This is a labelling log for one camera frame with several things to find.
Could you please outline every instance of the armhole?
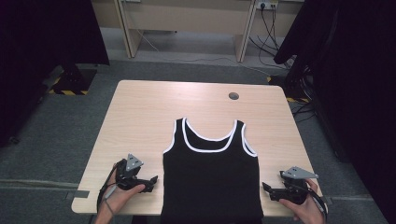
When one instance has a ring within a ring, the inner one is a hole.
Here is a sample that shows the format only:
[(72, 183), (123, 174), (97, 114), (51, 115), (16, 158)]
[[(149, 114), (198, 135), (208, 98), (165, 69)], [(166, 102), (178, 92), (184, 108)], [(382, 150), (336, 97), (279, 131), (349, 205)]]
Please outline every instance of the armhole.
[(245, 152), (251, 156), (251, 157), (257, 157), (257, 153), (256, 151), (250, 146), (250, 144), (248, 143), (248, 140), (245, 138), (245, 127), (246, 124), (244, 124), (244, 126), (242, 127), (242, 145), (244, 147)]
[(176, 128), (177, 128), (177, 121), (175, 120), (175, 124), (174, 124), (174, 132), (172, 134), (172, 143), (171, 145), (163, 152), (163, 154), (165, 154), (166, 152), (170, 151), (173, 147), (173, 145), (175, 144), (175, 133), (176, 133)]

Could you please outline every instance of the white desk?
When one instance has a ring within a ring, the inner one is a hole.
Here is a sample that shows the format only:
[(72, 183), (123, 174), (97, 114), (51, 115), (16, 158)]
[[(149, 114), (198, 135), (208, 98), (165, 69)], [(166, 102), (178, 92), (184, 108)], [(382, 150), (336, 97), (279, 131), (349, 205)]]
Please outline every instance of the white desk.
[[(239, 94), (238, 100), (229, 98)], [(122, 81), (116, 89), (92, 150), (78, 190), (88, 198), (75, 198), (76, 213), (96, 213), (99, 188), (113, 164), (129, 152), (145, 164), (139, 178), (159, 181), (151, 193), (141, 193), (121, 214), (159, 215), (163, 206), (163, 151), (171, 144), (174, 120), (186, 117), (199, 134), (209, 138), (226, 135), (235, 119), (246, 123), (246, 138), (259, 155), (260, 181), (284, 188), (279, 171), (297, 165), (312, 172), (283, 91), (262, 85), (193, 82)], [(261, 190), (265, 216), (292, 216)]]

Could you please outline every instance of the hole in table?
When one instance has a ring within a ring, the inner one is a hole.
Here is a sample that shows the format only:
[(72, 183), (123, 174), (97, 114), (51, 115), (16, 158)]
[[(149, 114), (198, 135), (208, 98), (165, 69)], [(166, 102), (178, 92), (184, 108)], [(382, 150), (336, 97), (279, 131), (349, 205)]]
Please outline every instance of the hole in table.
[(232, 100), (239, 99), (239, 95), (236, 92), (230, 92), (230, 94), (228, 94), (228, 97), (230, 97), (230, 99), (232, 99)]

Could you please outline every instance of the yellow and black tape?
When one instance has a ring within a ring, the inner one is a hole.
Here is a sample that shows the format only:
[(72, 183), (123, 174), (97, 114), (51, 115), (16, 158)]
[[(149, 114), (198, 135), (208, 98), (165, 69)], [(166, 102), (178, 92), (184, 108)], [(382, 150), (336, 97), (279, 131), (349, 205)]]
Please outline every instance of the yellow and black tape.
[(59, 91), (59, 90), (50, 90), (51, 94), (60, 94), (60, 95), (86, 95), (88, 91)]
[[(267, 81), (269, 85), (272, 85), (272, 79), (270, 77), (267, 77)], [(290, 97), (288, 95), (286, 95), (286, 99), (288, 100), (288, 102), (298, 102), (298, 103), (309, 103), (308, 98), (296, 98), (296, 97)]]

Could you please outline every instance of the neckline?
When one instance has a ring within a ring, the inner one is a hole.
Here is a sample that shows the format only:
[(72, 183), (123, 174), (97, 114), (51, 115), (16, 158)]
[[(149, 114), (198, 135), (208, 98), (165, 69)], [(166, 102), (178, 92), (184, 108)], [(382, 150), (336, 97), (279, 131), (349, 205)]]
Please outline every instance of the neckline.
[[(222, 140), (224, 140), (224, 139), (226, 139), (226, 138), (229, 138), (228, 141), (227, 141), (227, 144), (226, 144), (224, 147), (218, 148), (218, 149), (215, 149), (215, 148), (201, 149), (201, 148), (193, 147), (193, 146), (190, 144), (189, 139), (187, 138), (187, 135), (186, 135), (186, 124), (187, 124), (187, 126), (189, 127), (189, 129), (190, 129), (193, 133), (195, 133), (199, 138), (201, 138), (202, 140), (205, 140), (205, 141), (212, 141), (212, 142), (218, 142), (218, 141), (222, 141)], [(204, 136), (198, 134), (198, 132), (196, 132), (196, 131), (191, 127), (191, 125), (190, 125), (190, 123), (188, 122), (188, 120), (187, 120), (186, 118), (183, 118), (183, 120), (182, 120), (182, 130), (183, 130), (184, 142), (186, 143), (187, 147), (188, 147), (189, 149), (191, 149), (192, 151), (202, 152), (202, 153), (216, 153), (216, 152), (222, 152), (222, 151), (226, 150), (226, 149), (229, 147), (229, 145), (231, 144), (231, 142), (233, 141), (233, 135), (235, 134), (236, 124), (237, 124), (237, 121), (236, 121), (236, 119), (235, 119), (235, 120), (233, 121), (233, 128), (231, 129), (231, 131), (230, 131), (227, 135), (225, 135), (225, 136), (222, 137), (222, 138), (213, 139), (213, 138), (207, 138), (207, 137), (204, 137)]]

